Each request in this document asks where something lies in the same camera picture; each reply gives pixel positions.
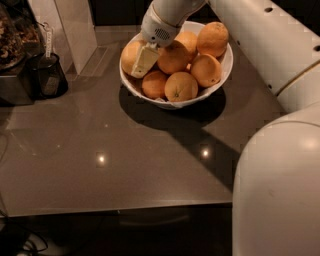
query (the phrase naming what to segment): countertop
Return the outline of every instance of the countertop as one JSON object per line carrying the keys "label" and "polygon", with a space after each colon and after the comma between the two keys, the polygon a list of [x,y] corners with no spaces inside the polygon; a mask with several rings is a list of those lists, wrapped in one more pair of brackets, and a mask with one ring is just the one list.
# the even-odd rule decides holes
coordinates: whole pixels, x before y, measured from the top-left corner
{"label": "countertop", "polygon": [[234,66],[208,99],[163,110],[121,85],[122,42],[63,96],[0,108],[0,208],[9,216],[232,202],[240,154],[284,112],[230,42]]}

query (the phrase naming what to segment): floor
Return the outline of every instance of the floor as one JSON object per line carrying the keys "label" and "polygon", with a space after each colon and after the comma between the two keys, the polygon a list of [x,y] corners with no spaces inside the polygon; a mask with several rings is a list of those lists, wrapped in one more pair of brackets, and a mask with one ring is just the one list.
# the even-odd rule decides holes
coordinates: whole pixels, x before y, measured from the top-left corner
{"label": "floor", "polygon": [[10,219],[0,231],[0,255],[229,256],[231,213],[230,205],[217,205]]}

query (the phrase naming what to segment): fruit bowl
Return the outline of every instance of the fruit bowl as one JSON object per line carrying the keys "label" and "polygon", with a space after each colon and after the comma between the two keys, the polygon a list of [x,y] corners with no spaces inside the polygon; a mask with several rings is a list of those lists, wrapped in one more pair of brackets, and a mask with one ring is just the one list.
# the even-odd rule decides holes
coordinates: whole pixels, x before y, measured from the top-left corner
{"label": "fruit bowl", "polygon": [[[200,30],[204,27],[204,24],[197,23],[197,22],[191,22],[191,21],[186,21],[182,28],[181,31],[192,31],[196,35],[199,34]],[[130,42],[136,41],[136,40],[141,40],[141,34],[137,34],[134,36]],[[231,73],[232,66],[233,66],[233,52],[230,44],[228,43],[227,45],[227,50],[224,53],[224,55],[218,60],[221,63],[221,68],[222,68],[222,74],[221,74],[221,80],[217,84],[203,89],[199,91],[198,96],[194,99],[187,100],[187,101],[182,101],[182,102],[170,102],[170,101],[165,101],[163,99],[150,99],[146,97],[141,90],[141,84],[142,84],[142,79],[136,79],[133,78],[129,75],[127,75],[121,68],[121,62],[119,63],[119,69],[120,69],[120,78],[121,82],[124,84],[124,86],[127,87],[127,89],[134,95],[137,96],[141,99],[144,99],[145,101],[154,104],[160,108],[163,109],[168,109],[168,110],[174,110],[174,109],[180,109],[189,105],[192,105],[198,101],[204,100],[207,97],[209,97],[213,92],[215,92],[217,89],[219,89],[227,80],[228,76]]]}

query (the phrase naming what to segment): white bowl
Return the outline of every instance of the white bowl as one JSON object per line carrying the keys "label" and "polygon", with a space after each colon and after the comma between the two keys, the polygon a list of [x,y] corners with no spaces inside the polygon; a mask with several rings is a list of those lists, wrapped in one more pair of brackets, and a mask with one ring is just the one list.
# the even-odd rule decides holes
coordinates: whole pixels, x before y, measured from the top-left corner
{"label": "white bowl", "polygon": [[[193,33],[198,35],[200,30],[203,27],[204,27],[204,25],[201,23],[186,21],[183,24],[181,31],[192,31]],[[134,36],[130,42],[136,41],[139,39],[141,39],[141,34],[137,34],[136,36]],[[232,53],[232,49],[231,49],[230,44],[228,44],[225,54],[223,55],[223,57],[221,59],[219,59],[219,61],[221,63],[221,68],[222,68],[222,75],[221,75],[220,82],[209,87],[209,88],[201,90],[201,92],[198,94],[198,96],[196,98],[191,99],[191,100],[187,100],[187,101],[182,101],[182,102],[169,102],[169,101],[165,101],[163,99],[153,100],[153,99],[146,97],[145,95],[143,95],[143,93],[141,91],[142,79],[135,79],[135,78],[132,78],[129,75],[127,75],[122,70],[121,63],[119,63],[120,77],[121,77],[122,83],[128,88],[128,90],[133,95],[135,95],[139,98],[142,98],[145,101],[150,102],[151,104],[154,104],[154,105],[156,105],[160,108],[163,108],[163,109],[170,109],[170,110],[171,109],[180,109],[185,106],[189,106],[189,105],[194,104],[198,101],[206,99],[214,91],[219,89],[224,84],[224,82],[227,80],[228,76],[230,75],[231,70],[232,70],[232,66],[233,66],[233,53]]]}

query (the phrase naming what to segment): cable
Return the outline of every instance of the cable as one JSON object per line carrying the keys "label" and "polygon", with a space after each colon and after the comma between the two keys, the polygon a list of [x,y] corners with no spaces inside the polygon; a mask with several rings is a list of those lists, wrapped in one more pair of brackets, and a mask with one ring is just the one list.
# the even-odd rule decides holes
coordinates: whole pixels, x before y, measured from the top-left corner
{"label": "cable", "polygon": [[7,223],[14,224],[14,225],[16,225],[17,227],[21,228],[22,230],[27,231],[27,232],[29,232],[29,233],[32,234],[32,235],[35,235],[35,236],[38,237],[38,238],[42,241],[42,243],[44,244],[44,248],[42,248],[42,249],[24,249],[24,248],[21,248],[20,250],[21,250],[22,252],[31,253],[31,254],[35,254],[35,253],[36,253],[36,254],[37,254],[37,253],[39,253],[39,252],[43,252],[43,251],[45,251],[45,250],[48,249],[49,246],[48,246],[47,241],[46,241],[39,233],[37,233],[37,232],[35,232],[35,231],[33,231],[33,230],[31,230],[31,229],[29,229],[29,228],[21,225],[21,224],[18,223],[18,222],[12,221],[12,219],[11,219],[6,213],[4,213],[1,209],[0,209],[0,214],[5,218],[5,220],[7,221]]}

